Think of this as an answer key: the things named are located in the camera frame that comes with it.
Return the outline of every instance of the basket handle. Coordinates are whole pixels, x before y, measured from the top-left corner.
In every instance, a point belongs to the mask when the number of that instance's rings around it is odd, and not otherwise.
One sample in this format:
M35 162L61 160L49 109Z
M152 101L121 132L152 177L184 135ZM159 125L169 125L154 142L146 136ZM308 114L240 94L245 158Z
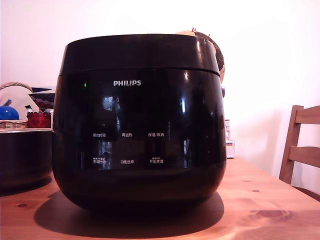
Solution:
M8 82L8 83L4 83L4 84L0 85L0 91L1 91L2 89L8 88L8 87L12 87L12 86L24 87L24 88L30 90L32 93L34 92L34 91L32 90L32 88L31 88L28 84L21 83L21 82L16 82L16 81L14 81L14 82Z

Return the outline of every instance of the blue ball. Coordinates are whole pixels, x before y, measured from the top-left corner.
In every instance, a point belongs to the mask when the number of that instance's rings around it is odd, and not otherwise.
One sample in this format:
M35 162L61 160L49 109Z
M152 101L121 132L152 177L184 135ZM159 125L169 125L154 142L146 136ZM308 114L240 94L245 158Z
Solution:
M19 113L11 106L0 106L0 120L19 120Z

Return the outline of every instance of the glossy black surface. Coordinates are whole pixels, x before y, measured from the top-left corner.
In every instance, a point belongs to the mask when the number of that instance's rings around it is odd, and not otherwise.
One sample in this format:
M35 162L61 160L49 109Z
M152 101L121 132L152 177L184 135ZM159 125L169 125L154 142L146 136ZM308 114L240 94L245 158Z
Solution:
M0 194L21 190L52 171L52 131L12 131L0 133Z
M222 91L210 72L119 69L60 76L53 129L54 177L84 208L188 209L209 198L225 172Z
M80 39L65 47L60 75L113 69L198 69L219 67L214 45L180 34L130 34Z

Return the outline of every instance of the wooden chair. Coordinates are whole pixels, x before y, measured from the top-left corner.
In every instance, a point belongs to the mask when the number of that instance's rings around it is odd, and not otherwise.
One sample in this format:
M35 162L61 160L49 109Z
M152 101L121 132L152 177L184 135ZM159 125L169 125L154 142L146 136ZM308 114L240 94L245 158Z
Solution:
M301 124L320 124L320 106L306 109L299 105L292 106L279 176L279 179L287 184L291 184L295 162L320 168L320 147L297 146ZM295 188L320 201L320 195L301 187Z

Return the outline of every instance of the black rice cooker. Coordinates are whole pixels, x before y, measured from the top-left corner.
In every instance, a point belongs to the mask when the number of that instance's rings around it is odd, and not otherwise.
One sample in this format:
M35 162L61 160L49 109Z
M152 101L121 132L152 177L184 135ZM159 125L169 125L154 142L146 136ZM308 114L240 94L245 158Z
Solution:
M188 210L226 169L214 46L178 34L81 39L65 48L53 116L52 168L90 210Z

